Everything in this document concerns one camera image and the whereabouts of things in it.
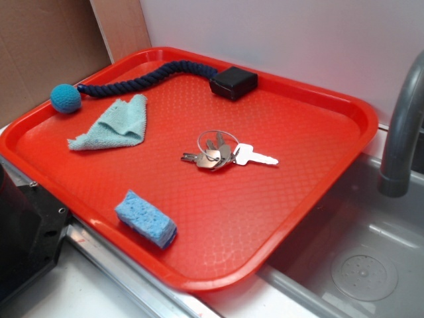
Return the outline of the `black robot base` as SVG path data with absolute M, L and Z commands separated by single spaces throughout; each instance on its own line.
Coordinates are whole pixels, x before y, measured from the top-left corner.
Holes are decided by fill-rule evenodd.
M 51 271 L 71 213 L 38 184 L 16 185 L 1 168 L 1 305 Z

